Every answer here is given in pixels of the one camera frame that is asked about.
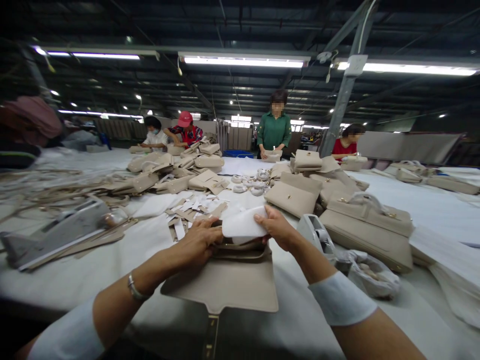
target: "red shirt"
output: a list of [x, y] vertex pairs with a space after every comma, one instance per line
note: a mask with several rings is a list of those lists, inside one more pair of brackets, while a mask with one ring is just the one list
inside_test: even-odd
[[333, 145], [332, 154], [341, 155], [341, 154], [355, 154], [357, 152], [357, 143], [352, 142], [348, 147], [344, 147], [342, 142], [338, 138], [335, 140], [335, 145]]

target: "white sleeve cover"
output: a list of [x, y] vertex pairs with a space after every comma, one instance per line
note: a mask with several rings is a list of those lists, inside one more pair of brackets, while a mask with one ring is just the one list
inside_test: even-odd
[[330, 326], [349, 326], [368, 318], [377, 304], [341, 272], [308, 287]]
[[98, 359], [105, 351], [94, 325], [95, 297], [77, 306], [41, 333], [28, 360]]

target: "plastic bag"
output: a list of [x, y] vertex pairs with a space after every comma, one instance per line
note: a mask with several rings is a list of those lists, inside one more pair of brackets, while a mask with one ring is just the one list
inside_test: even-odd
[[399, 294], [400, 279], [383, 262], [362, 251], [349, 250], [346, 253], [343, 255], [352, 262], [348, 278], [365, 294], [385, 300], [392, 300]]

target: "handbag handle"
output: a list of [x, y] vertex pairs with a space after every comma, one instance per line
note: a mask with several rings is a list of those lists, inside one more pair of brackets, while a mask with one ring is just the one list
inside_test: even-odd
[[353, 194], [351, 199], [348, 201], [348, 204], [360, 203], [364, 199], [367, 199], [372, 205], [373, 208], [380, 214], [390, 216], [389, 210], [382, 205], [382, 203], [371, 193], [360, 191]]

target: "steel column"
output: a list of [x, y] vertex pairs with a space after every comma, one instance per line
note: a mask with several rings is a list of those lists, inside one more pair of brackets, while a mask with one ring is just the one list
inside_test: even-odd
[[[367, 16], [368, 7], [370, 6], [371, 2], [364, 3], [365, 5], [362, 10], [362, 16], [360, 17], [359, 22], [357, 23], [355, 38], [353, 39], [353, 44], [350, 51], [350, 56], [355, 54], [363, 54], [365, 50], [365, 45], [367, 43], [367, 39], [370, 34], [370, 30], [372, 29], [372, 24], [374, 22], [374, 15], [377, 12], [378, 8], [378, 1], [375, 3], [373, 8], [368, 15], [366, 20], [365, 29], [363, 32], [362, 42], [360, 44], [360, 37], [362, 34], [362, 27], [365, 21], [365, 17]], [[355, 84], [355, 77], [347, 77], [343, 76], [341, 81], [340, 90], [338, 91], [338, 96], [336, 98], [335, 109], [333, 111], [329, 129], [326, 132], [325, 136], [323, 137], [319, 150], [320, 150], [320, 157], [324, 158], [332, 154], [332, 150], [334, 149], [335, 140], [340, 133], [340, 124], [345, 115], [345, 110], [349, 104], [350, 94], [352, 93], [352, 89], [354, 88]]]

